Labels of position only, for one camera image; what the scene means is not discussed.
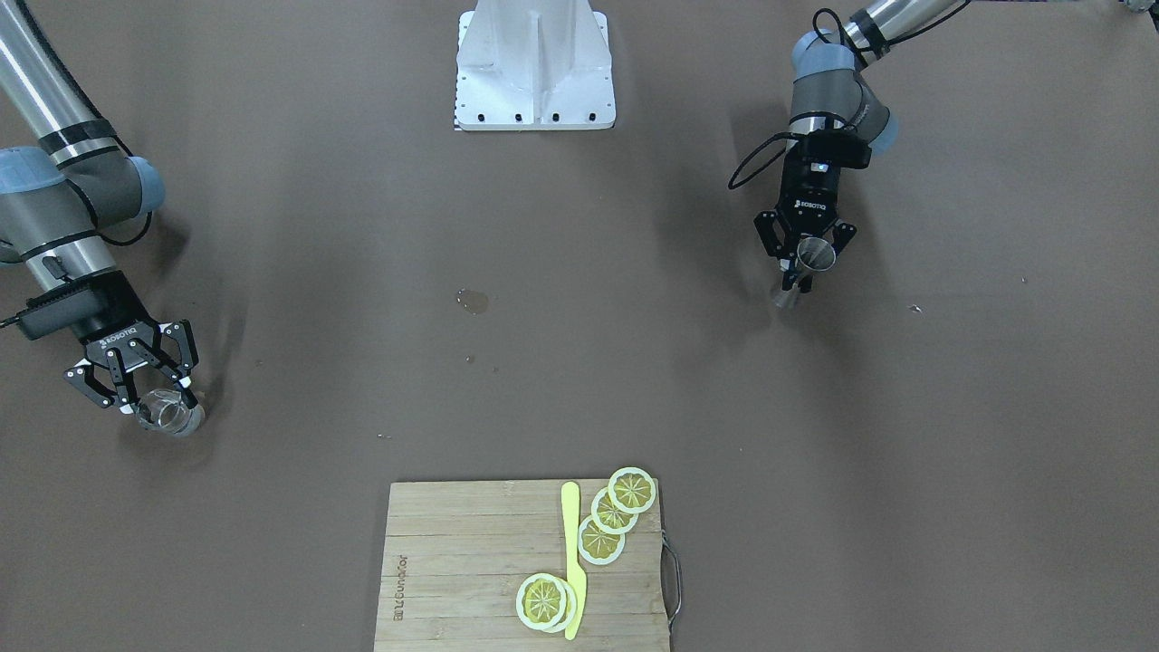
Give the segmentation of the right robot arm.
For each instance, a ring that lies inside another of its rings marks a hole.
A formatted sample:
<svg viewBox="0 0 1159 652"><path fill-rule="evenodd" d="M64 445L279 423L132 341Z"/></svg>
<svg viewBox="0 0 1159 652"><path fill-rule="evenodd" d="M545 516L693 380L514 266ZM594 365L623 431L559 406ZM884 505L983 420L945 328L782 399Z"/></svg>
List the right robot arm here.
<svg viewBox="0 0 1159 652"><path fill-rule="evenodd" d="M112 259L119 241L108 235L129 220L150 228L166 197L156 167L121 140L24 1L1 5L1 50L3 93L37 140L1 156L3 265L23 265L41 285L3 327L28 340L70 330L83 356L65 378L99 408L145 416L134 374L151 368L197 411L190 322L150 315Z"/></svg>

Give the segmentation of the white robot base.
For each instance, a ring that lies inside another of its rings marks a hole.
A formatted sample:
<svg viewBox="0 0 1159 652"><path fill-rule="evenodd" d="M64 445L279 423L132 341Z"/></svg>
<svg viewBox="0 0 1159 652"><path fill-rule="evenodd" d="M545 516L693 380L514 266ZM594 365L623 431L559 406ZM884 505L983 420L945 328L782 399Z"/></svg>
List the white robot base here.
<svg viewBox="0 0 1159 652"><path fill-rule="evenodd" d="M455 129L614 127L608 17L588 1L480 1L455 36Z"/></svg>

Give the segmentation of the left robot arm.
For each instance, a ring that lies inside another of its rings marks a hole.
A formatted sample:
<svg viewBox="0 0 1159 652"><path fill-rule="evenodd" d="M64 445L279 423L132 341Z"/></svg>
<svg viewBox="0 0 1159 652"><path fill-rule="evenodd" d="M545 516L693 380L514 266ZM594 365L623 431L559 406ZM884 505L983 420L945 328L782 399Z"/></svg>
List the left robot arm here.
<svg viewBox="0 0 1159 652"><path fill-rule="evenodd" d="M808 292L857 235L838 215L841 174L863 169L895 142L899 123L870 90L863 69L963 10L963 1L875 1L833 29L814 24L794 44L790 124L770 137L783 151L774 208L755 225L778 261L785 292Z"/></svg>

